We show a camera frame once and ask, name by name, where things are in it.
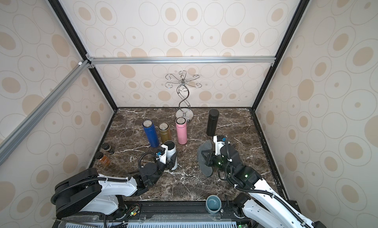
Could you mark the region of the white thermos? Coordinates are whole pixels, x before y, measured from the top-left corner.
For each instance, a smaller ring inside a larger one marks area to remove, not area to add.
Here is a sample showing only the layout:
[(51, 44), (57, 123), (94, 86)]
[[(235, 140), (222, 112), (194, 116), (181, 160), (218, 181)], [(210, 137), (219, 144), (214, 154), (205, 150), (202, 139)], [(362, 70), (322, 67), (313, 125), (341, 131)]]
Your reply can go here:
[(163, 145), (168, 147), (166, 166), (169, 169), (170, 158), (177, 157), (178, 155), (177, 150), (176, 150), (176, 144), (172, 140), (169, 140), (169, 141), (166, 141)]

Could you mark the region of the grey wiping cloth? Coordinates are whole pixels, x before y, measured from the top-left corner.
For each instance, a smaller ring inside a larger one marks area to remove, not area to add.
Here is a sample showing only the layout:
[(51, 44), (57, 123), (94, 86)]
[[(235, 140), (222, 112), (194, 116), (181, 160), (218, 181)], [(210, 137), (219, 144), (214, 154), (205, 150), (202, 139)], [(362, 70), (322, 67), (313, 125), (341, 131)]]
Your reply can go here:
[(207, 154), (213, 152), (212, 141), (207, 140), (199, 146), (197, 149), (197, 161), (199, 164), (199, 170), (206, 176), (211, 177), (213, 174), (213, 168), (206, 165), (206, 157), (203, 156), (203, 152)]

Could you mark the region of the pink thermos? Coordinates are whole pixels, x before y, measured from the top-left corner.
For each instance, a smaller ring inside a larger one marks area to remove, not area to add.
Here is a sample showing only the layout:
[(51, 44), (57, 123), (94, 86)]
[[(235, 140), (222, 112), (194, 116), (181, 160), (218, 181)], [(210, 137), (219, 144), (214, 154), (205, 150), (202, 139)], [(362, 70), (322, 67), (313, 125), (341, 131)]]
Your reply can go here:
[(187, 139), (187, 120), (184, 117), (178, 117), (176, 119), (176, 132), (178, 143), (185, 145), (188, 141)]

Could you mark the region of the black thermos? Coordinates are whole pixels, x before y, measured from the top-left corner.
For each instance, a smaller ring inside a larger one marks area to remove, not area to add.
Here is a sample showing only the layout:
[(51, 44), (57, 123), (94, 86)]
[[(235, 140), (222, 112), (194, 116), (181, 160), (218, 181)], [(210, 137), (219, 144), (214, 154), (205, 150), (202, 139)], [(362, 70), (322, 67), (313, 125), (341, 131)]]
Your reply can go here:
[(208, 136), (215, 136), (218, 125), (219, 111), (217, 109), (211, 109), (209, 111), (208, 123), (206, 134)]

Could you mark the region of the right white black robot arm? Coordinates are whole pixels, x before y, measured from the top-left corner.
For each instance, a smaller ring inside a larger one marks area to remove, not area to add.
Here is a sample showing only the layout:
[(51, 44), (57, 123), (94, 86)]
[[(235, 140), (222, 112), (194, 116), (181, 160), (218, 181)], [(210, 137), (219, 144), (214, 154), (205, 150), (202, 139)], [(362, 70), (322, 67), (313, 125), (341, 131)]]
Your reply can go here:
[(239, 152), (228, 141), (203, 143), (197, 150), (201, 172), (210, 177), (214, 168), (224, 173), (224, 180), (240, 194), (233, 201), (238, 217), (247, 217), (265, 228), (323, 228), (295, 210), (276, 193), (252, 167), (242, 163)]

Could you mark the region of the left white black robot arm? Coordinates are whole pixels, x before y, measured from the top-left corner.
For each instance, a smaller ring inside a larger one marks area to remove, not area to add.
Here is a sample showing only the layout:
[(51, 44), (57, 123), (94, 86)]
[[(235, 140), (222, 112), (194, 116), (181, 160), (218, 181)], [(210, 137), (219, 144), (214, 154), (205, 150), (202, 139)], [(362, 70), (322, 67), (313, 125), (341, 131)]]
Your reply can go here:
[(134, 176), (110, 177), (89, 168), (55, 186), (51, 203), (56, 206), (56, 217), (62, 219), (78, 212), (105, 215), (124, 208), (123, 197), (140, 196), (153, 187), (166, 169), (177, 168), (177, 154), (170, 159), (159, 156), (154, 163), (145, 164)]

